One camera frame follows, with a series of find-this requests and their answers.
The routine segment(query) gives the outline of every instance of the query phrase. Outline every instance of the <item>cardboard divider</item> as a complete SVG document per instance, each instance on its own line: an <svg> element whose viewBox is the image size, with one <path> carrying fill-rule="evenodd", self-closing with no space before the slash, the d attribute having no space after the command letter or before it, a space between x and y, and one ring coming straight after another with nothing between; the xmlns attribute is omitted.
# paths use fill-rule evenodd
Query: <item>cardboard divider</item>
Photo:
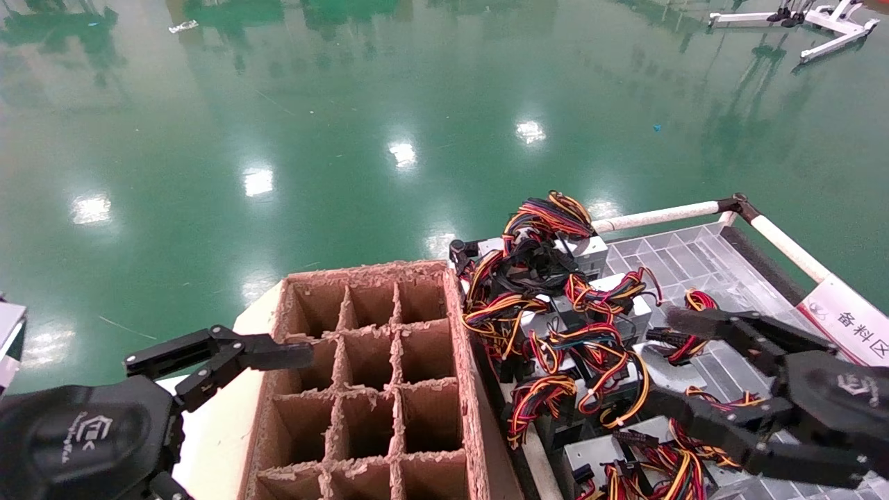
<svg viewBox="0 0 889 500"><path fill-rule="evenodd" d="M317 500L321 498L320 475L317 467L296 472L260 472L258 500Z"/></svg>
<svg viewBox="0 0 889 500"><path fill-rule="evenodd" d="M336 341L333 339L313 342L312 365L308 368L290 370L288 372L289 385L286 387L287 392L295 394L313 389L323 391L331 387L333 385L333 365L336 360L336 348Z"/></svg>
<svg viewBox="0 0 889 500"><path fill-rule="evenodd" d="M447 319L414 323L402 330L401 371L406 383L454 375L451 325Z"/></svg>
<svg viewBox="0 0 889 500"><path fill-rule="evenodd" d="M343 334L343 383L382 391L392 383L392 341L388 330Z"/></svg>
<svg viewBox="0 0 889 500"><path fill-rule="evenodd" d="M329 393L275 396L273 401L290 434L288 464L321 462L331 427L334 395Z"/></svg>
<svg viewBox="0 0 889 500"><path fill-rule="evenodd" d="M395 312L395 285L392 283L350 286L348 297L354 325L345 328L381 327L389 323Z"/></svg>
<svg viewBox="0 0 889 500"><path fill-rule="evenodd" d="M391 393L362 390L340 397L341 417L332 427L333 440L338 441L333 458L364 458L387 456L395 435L393 410L395 397Z"/></svg>
<svg viewBox="0 0 889 500"><path fill-rule="evenodd" d="M422 453L401 462L406 500L468 500L466 454Z"/></svg>
<svg viewBox="0 0 889 500"><path fill-rule="evenodd" d="M383 459L346 463L331 470L331 491L325 500L389 500L389 464Z"/></svg>
<svg viewBox="0 0 889 500"><path fill-rule="evenodd" d="M440 277L402 281L398 288L402 323L432 321L447 316Z"/></svg>
<svg viewBox="0 0 889 500"><path fill-rule="evenodd" d="M321 338L324 332L337 329L340 307L346 296L342 282L291 283L283 291L286 312L279 315L287 320L288 334L306 334Z"/></svg>
<svg viewBox="0 0 889 500"><path fill-rule="evenodd" d="M426 381L401 390L407 453L463 447L457 379Z"/></svg>

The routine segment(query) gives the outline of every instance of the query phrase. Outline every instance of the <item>white label sign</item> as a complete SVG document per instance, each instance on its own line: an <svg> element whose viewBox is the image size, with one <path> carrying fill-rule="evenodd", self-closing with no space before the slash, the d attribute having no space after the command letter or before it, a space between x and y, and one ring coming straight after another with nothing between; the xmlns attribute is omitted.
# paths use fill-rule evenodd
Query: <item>white label sign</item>
<svg viewBox="0 0 889 500"><path fill-rule="evenodd" d="M889 319L831 274L797 306L853 362L889 367Z"/></svg>

